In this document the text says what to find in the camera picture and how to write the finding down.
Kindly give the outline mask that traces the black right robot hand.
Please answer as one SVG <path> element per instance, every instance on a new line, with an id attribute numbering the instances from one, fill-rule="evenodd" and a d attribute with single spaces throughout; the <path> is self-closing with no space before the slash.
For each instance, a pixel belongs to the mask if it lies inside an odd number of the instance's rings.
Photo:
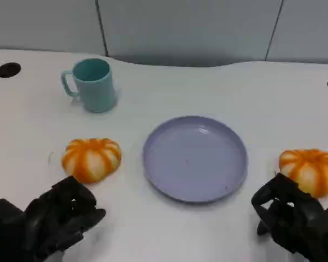
<path id="1" fill-rule="evenodd" d="M 315 252 L 307 225 L 324 209 L 317 199 L 301 191 L 296 182 L 277 173 L 253 195 L 251 204 L 260 217 L 259 236 L 270 234 L 275 243 L 309 261 L 323 258 Z"/>

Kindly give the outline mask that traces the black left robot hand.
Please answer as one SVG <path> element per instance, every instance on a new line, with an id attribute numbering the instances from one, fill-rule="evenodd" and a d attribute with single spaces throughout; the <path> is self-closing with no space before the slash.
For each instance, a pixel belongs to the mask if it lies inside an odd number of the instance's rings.
<path id="1" fill-rule="evenodd" d="M 105 217 L 96 205 L 91 191 L 72 176 L 53 185 L 24 211 L 23 249 L 33 261 L 45 261 L 74 246 Z"/>

